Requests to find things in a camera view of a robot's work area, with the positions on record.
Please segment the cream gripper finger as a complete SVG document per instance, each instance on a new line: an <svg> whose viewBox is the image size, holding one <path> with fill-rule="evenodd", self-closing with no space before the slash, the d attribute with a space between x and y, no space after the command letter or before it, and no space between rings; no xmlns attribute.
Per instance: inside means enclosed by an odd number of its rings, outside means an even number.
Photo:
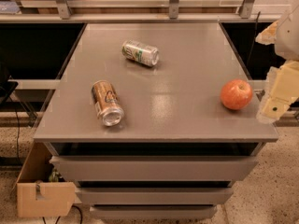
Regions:
<svg viewBox="0 0 299 224"><path fill-rule="evenodd" d="M262 32L258 33L255 38L255 41L262 45L271 45L276 41L276 32L278 27L278 21L272 22L267 26Z"/></svg>
<svg viewBox="0 0 299 224"><path fill-rule="evenodd" d="M280 68L269 69L256 119L264 124L273 123L279 120L298 99L299 62L287 60Z"/></svg>

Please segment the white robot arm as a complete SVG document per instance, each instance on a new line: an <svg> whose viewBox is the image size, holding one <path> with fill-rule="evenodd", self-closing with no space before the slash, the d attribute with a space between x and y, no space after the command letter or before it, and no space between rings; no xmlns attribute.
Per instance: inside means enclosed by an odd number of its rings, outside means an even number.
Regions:
<svg viewBox="0 0 299 224"><path fill-rule="evenodd" d="M276 55L285 59L280 68L270 67L256 115L261 123L273 123L299 98L299 0L294 0L279 20L260 32L255 41L273 44Z"/></svg>

